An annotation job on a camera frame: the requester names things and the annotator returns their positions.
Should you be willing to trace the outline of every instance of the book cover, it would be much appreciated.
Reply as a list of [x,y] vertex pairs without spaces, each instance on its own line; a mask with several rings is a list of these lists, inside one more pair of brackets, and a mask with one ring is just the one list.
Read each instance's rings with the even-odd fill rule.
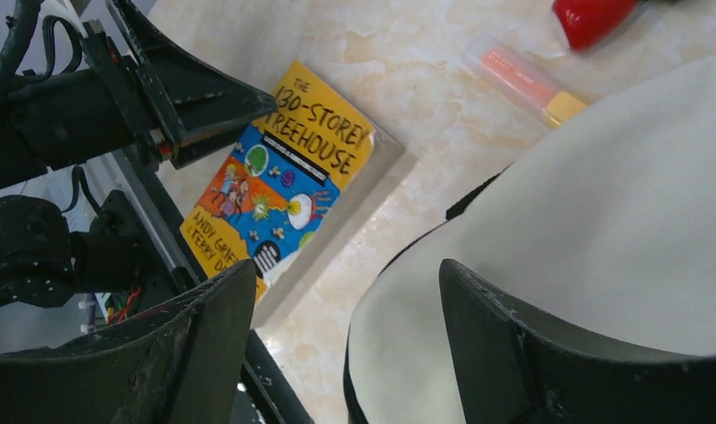
[[373,125],[306,66],[273,92],[181,225],[207,276],[254,259],[257,301],[371,156]]

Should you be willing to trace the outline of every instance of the red object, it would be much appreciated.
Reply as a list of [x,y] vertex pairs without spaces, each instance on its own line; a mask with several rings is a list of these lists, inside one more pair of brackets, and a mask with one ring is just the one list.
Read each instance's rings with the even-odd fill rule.
[[582,51],[608,36],[636,8],[637,0],[556,0],[553,13],[569,48]]

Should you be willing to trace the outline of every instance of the marble surface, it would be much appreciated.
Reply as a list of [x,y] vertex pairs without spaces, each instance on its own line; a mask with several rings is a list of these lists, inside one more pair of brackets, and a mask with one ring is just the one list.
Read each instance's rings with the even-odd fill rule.
[[[315,422],[347,421],[347,327],[379,270],[548,131],[463,68],[460,53],[474,34],[499,37],[590,101],[716,52],[716,0],[650,4],[579,56],[559,45],[550,3],[157,0],[150,18],[184,49],[266,91],[298,58],[418,156],[294,310],[260,330]],[[225,154],[161,169],[182,213]]]

